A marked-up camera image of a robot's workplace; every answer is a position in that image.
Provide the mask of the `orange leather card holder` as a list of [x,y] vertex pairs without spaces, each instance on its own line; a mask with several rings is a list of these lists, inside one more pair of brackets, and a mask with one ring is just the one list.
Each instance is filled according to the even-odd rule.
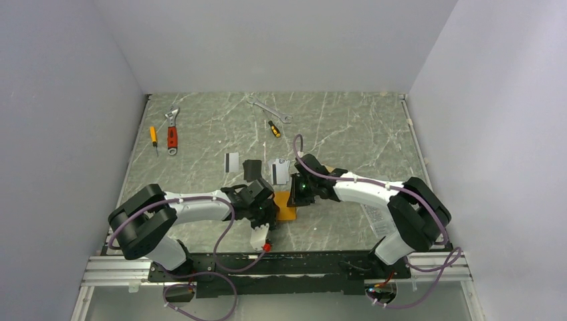
[[296,208],[288,207],[289,198],[289,191],[276,191],[274,193],[274,203],[279,207],[279,211],[276,214],[276,221],[286,222],[295,221],[297,219]]

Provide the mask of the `grey credit card stack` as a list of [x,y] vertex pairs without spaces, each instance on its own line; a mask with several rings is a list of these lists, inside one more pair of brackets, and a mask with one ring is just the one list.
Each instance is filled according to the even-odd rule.
[[290,180],[290,161],[282,158],[271,159],[267,163],[273,185],[286,185]]

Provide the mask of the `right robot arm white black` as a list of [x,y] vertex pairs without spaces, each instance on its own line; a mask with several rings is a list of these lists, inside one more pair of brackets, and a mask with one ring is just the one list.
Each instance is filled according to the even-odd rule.
[[329,171],[312,154],[296,158],[295,168],[303,180],[298,192],[335,202],[350,202],[380,209],[395,230],[373,247],[368,260],[372,275],[383,278],[394,264],[413,252],[429,251],[447,234],[452,220],[449,210],[418,177],[388,182],[358,176],[345,169]]

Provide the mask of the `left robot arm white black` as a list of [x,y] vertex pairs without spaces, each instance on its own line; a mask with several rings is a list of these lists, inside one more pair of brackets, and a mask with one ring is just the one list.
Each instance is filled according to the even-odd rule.
[[120,250],[127,260],[151,259],[172,279],[182,281],[190,276],[193,260],[182,241],[167,235],[171,227],[197,221],[232,225],[246,220],[251,226],[252,248],[268,252],[268,234],[275,229],[278,213],[274,190],[263,178],[193,194],[166,192],[149,184],[109,215],[108,247]]

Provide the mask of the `white striped credit card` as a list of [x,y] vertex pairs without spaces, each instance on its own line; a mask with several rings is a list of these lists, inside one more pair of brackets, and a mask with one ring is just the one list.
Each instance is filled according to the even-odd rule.
[[226,173],[236,173],[239,171],[239,153],[228,152],[225,154],[224,169]]

